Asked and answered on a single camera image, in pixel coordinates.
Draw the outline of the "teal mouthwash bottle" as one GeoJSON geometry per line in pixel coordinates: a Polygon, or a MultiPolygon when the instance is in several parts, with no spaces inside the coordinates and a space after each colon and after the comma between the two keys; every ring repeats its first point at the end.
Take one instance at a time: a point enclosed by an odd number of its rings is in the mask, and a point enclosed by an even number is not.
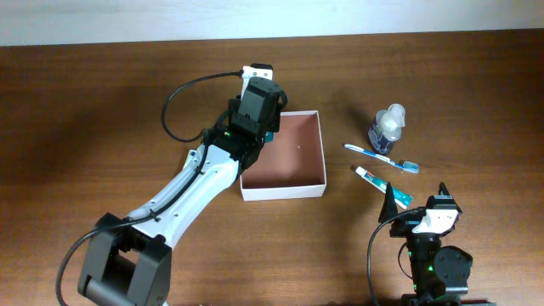
{"type": "Polygon", "coordinates": [[[265,143],[272,142],[272,141],[274,140],[274,135],[275,135],[275,134],[272,133],[272,132],[267,132],[267,133],[265,134],[265,137],[264,137],[264,142],[265,142],[265,143]]]}

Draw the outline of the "blue white toothbrush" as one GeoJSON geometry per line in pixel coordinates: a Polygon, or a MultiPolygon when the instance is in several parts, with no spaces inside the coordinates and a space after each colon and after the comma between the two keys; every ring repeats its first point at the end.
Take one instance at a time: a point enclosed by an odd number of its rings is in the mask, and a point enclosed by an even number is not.
{"type": "Polygon", "coordinates": [[[386,156],[379,155],[377,153],[374,153],[372,151],[363,149],[363,148],[361,148],[361,147],[359,147],[357,145],[354,145],[354,144],[344,144],[343,147],[348,149],[348,150],[363,154],[365,156],[370,156],[370,157],[373,157],[375,159],[378,159],[378,160],[380,160],[382,162],[385,162],[388,165],[391,165],[393,167],[396,167],[396,168],[398,168],[398,169],[400,169],[400,170],[402,170],[404,172],[412,173],[412,174],[418,174],[419,173],[420,167],[414,162],[411,162],[411,161],[395,162],[395,161],[392,161],[390,158],[388,158],[386,156]]]}

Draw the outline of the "purple foam soap bottle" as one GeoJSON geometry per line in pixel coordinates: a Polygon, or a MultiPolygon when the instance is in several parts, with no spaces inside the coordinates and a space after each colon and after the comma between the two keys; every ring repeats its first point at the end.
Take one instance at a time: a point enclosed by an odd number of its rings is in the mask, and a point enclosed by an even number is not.
{"type": "Polygon", "coordinates": [[[386,110],[380,110],[374,117],[367,135],[372,149],[380,155],[388,155],[394,144],[402,136],[405,126],[405,108],[401,104],[392,104],[386,110]]]}

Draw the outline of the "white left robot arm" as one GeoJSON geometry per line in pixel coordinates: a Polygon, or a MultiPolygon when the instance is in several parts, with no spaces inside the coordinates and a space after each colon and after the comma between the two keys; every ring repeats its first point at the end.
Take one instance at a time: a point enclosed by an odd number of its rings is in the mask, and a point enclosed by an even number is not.
{"type": "Polygon", "coordinates": [[[251,77],[172,181],[125,218],[107,213],[97,222],[87,236],[78,292],[98,305],[165,304],[179,239],[257,161],[267,134],[279,131],[287,102],[278,83],[251,77]]]}

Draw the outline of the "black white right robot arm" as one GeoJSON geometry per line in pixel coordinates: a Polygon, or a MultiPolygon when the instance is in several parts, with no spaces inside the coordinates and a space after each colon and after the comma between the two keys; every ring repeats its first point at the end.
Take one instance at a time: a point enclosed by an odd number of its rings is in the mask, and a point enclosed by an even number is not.
{"type": "Polygon", "coordinates": [[[423,207],[400,212],[394,188],[386,185],[384,203],[378,227],[369,240],[371,247],[383,227],[390,225],[392,238],[405,240],[403,248],[409,253],[414,292],[400,297],[401,305],[490,305],[487,300],[464,300],[468,294],[468,278],[473,257],[457,246],[444,246],[441,239],[455,229],[462,215],[461,208],[444,183],[431,195],[423,207]]]}

